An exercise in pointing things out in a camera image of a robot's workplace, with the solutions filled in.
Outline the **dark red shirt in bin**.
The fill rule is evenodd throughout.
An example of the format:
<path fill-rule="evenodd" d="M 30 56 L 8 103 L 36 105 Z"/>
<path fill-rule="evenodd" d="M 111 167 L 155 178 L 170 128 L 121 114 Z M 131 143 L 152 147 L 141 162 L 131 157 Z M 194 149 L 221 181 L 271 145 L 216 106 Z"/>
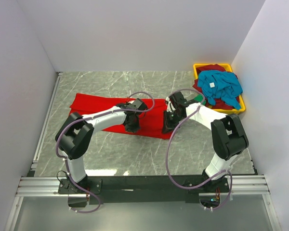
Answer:
<path fill-rule="evenodd" d="M 243 111 L 243 89 L 230 65 L 194 65 L 193 88 L 204 95 L 204 105 L 222 111 Z"/>

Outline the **black base beam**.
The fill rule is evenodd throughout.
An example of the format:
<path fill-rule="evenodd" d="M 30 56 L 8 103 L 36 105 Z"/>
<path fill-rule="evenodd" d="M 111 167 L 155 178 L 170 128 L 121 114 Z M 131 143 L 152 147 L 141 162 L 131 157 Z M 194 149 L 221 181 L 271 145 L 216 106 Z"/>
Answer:
<path fill-rule="evenodd" d="M 60 180 L 58 194 L 68 196 L 70 207 L 104 203 L 179 202 L 199 203 L 202 193 L 219 195 L 230 190 L 226 177 L 195 188 L 206 178 L 202 175 L 175 175 L 175 186 L 168 176 L 87 177 L 77 188 L 71 180 Z"/>

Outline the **green shirt in bin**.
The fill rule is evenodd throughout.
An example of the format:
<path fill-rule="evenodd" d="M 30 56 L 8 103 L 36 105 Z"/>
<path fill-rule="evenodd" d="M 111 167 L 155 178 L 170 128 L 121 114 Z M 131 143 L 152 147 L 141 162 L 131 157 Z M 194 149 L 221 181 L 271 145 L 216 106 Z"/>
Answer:
<path fill-rule="evenodd" d="M 194 100 L 197 102 L 197 103 L 200 103 L 200 102 L 202 102 L 203 104 L 205 104 L 206 103 L 206 100 L 205 100 L 205 98 L 203 98 L 203 96 L 202 95 L 197 95 L 195 98 L 194 98 Z"/>

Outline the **bright red t shirt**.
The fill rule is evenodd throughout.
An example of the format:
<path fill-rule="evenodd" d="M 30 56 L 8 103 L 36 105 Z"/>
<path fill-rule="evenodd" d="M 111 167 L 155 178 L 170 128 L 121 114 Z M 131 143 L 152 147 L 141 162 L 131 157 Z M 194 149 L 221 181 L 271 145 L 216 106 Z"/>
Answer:
<path fill-rule="evenodd" d="M 119 103 L 125 103 L 127 98 L 109 98 L 95 95 L 77 93 L 70 105 L 70 113 L 77 112 L 80 115 L 89 115 L 104 111 Z M 151 99 L 142 99 L 148 108 L 154 108 L 140 115 L 140 130 L 135 135 L 168 140 L 172 132 L 162 133 L 163 112 L 167 105 L 164 99 L 155 99 L 153 105 Z"/>

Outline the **aluminium front rail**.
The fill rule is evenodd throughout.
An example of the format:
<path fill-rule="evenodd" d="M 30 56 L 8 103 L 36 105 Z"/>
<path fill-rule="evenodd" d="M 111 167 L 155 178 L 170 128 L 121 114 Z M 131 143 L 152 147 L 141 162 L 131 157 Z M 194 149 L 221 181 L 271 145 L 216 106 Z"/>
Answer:
<path fill-rule="evenodd" d="M 16 190 L 16 197 L 53 197 L 58 194 L 59 181 L 55 177 L 23 177 Z M 232 195 L 270 194 L 263 175 L 234 175 Z"/>

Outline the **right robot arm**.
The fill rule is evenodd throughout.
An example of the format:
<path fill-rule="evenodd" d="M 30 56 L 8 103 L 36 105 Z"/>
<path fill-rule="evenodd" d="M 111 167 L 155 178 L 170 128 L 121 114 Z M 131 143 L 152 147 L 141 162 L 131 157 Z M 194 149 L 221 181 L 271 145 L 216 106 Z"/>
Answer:
<path fill-rule="evenodd" d="M 166 171 L 170 180 L 179 188 L 195 189 L 201 187 L 212 192 L 218 186 L 233 160 L 249 146 L 249 140 L 237 114 L 223 114 L 207 108 L 196 100 L 187 100 L 181 91 L 166 98 L 167 109 L 163 112 L 163 133 L 171 133 L 166 149 Z M 168 155 L 175 133 L 187 120 L 194 120 L 211 131 L 215 151 L 210 164 L 204 169 L 202 183 L 196 186 L 183 186 L 175 182 L 168 167 Z"/>

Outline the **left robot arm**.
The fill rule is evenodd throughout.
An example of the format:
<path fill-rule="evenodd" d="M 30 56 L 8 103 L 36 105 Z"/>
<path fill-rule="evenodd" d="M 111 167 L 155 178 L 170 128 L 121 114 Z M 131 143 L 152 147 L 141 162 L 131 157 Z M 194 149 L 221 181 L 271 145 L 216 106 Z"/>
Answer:
<path fill-rule="evenodd" d="M 116 125 L 123 125 L 127 132 L 136 133 L 140 130 L 139 115 L 147 110 L 147 105 L 137 98 L 130 103 L 119 103 L 98 113 L 69 115 L 55 136 L 55 152 L 67 162 L 71 190 L 82 193 L 88 185 L 83 155 L 88 150 L 92 136 Z"/>

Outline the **yellow plastic bin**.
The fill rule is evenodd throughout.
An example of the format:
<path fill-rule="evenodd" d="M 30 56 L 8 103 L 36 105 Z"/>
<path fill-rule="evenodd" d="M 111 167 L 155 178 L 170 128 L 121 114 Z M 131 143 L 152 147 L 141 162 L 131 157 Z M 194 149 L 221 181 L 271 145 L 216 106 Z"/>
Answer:
<path fill-rule="evenodd" d="M 198 79 L 198 75 L 201 71 L 203 71 L 203 70 L 219 70 L 219 71 L 233 72 L 230 64 L 193 64 L 193 69 L 194 69 L 194 75 L 195 75 L 195 84 L 193 85 L 193 87 L 195 87 L 200 92 L 202 92 L 202 90 L 200 90 L 200 88 L 197 87 L 197 79 Z M 224 114 L 232 114 L 232 113 L 239 114 L 239 113 L 244 112 L 246 110 L 246 107 L 245 107 L 242 96 L 239 95 L 236 98 L 236 100 L 238 101 L 239 105 L 241 106 L 241 108 L 239 110 L 227 105 L 225 102 L 223 102 L 220 99 L 217 100 L 216 105 L 211 105 L 208 103 L 208 100 L 206 100 L 205 106 L 214 110 L 214 111 L 224 113 Z"/>

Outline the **aluminium side rail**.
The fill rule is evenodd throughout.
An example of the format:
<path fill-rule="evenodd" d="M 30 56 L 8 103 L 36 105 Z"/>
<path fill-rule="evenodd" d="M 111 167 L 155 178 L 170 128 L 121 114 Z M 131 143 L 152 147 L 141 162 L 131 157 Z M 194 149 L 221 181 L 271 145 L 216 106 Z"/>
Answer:
<path fill-rule="evenodd" d="M 53 92 L 52 92 L 52 95 L 51 95 L 50 103 L 49 103 L 49 106 L 48 106 L 48 109 L 47 109 L 47 113 L 46 113 L 46 116 L 45 116 L 45 119 L 44 119 L 43 127 L 42 127 L 42 130 L 41 130 L 40 136 L 39 136 L 39 140 L 38 140 L 37 147 L 36 147 L 36 150 L 35 150 L 35 153 L 34 153 L 34 157 L 33 157 L 32 163 L 30 165 L 30 169 L 29 169 L 29 171 L 28 171 L 28 173 L 26 175 L 27 177 L 34 177 L 34 174 L 35 174 L 35 171 L 36 171 L 36 168 L 37 168 L 37 165 L 38 165 L 39 157 L 40 157 L 41 148 L 42 148 L 42 145 L 44 143 L 45 134 L 46 134 L 46 130 L 47 130 L 47 125 L 49 123 L 50 113 L 51 113 L 51 109 L 52 109 L 52 106 L 53 106 L 53 101 L 55 99 L 56 92 L 57 92 L 58 85 L 59 85 L 59 82 L 60 82 L 62 74 L 63 74 L 63 72 L 57 72 L 57 79 L 56 79 L 56 82 L 55 82 L 55 86 L 53 88 Z"/>

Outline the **blue t shirt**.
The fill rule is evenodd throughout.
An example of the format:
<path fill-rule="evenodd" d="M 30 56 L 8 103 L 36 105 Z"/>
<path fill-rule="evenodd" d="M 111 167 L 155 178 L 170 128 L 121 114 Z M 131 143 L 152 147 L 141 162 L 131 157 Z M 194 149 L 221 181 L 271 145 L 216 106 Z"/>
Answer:
<path fill-rule="evenodd" d="M 233 72 L 206 70 L 198 75 L 197 80 L 197 86 L 202 89 L 209 104 L 215 106 L 216 99 L 220 99 L 236 110 L 241 109 L 236 98 L 243 92 L 243 89 Z"/>

